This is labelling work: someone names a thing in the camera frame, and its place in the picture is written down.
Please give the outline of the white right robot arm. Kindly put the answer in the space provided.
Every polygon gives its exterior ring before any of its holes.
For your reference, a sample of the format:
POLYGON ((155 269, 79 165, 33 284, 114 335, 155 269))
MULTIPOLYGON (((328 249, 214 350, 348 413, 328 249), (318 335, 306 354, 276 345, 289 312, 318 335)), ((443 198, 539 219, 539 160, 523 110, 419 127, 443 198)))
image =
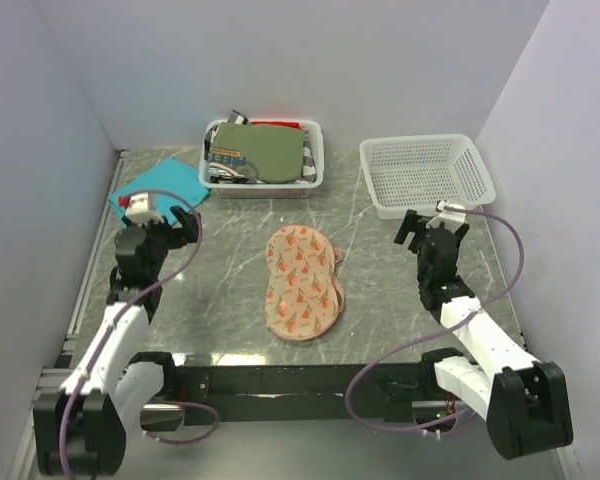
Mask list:
POLYGON ((429 398, 448 393, 464 402, 507 460, 569 446, 574 433, 564 372, 518 345, 457 272, 468 230, 465 211, 442 202, 435 216, 407 211, 394 239, 417 258, 424 309, 466 349, 423 354, 419 389, 429 398))

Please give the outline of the floral pink bra laundry bag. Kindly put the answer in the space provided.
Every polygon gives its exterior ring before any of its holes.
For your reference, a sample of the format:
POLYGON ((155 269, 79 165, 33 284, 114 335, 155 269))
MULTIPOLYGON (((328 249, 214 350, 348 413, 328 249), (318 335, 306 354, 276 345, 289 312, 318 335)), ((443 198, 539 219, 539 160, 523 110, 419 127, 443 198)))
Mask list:
POLYGON ((345 306, 336 273, 341 251, 312 227, 288 225, 269 239, 266 260, 264 312, 271 332, 287 341, 304 342, 329 330, 345 306))

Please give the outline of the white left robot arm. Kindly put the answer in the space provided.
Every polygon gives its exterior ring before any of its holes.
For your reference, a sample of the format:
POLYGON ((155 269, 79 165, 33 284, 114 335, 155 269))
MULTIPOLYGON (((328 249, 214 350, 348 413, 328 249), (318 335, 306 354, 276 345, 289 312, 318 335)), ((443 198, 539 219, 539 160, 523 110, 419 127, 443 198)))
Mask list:
POLYGON ((170 211, 176 225, 163 216, 143 224, 123 219, 101 324, 58 389, 34 402, 36 460, 44 476, 115 474, 145 405, 173 400, 182 391, 171 353, 137 349, 160 303, 167 281, 160 272, 168 253, 197 247, 201 240, 194 208, 170 211))

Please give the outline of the white clothes basket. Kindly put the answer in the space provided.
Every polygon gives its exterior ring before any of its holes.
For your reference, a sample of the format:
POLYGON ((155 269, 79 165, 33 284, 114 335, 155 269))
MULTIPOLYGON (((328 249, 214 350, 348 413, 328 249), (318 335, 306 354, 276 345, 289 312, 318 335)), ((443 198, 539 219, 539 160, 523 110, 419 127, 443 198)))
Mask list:
POLYGON ((312 158, 316 168, 316 180, 311 183, 288 184, 218 184, 210 181, 210 163, 205 158, 204 151, 200 153, 199 182, 224 199, 305 199, 324 180, 325 151, 321 126, 312 120, 298 119, 297 122, 308 132, 308 140, 312 158))

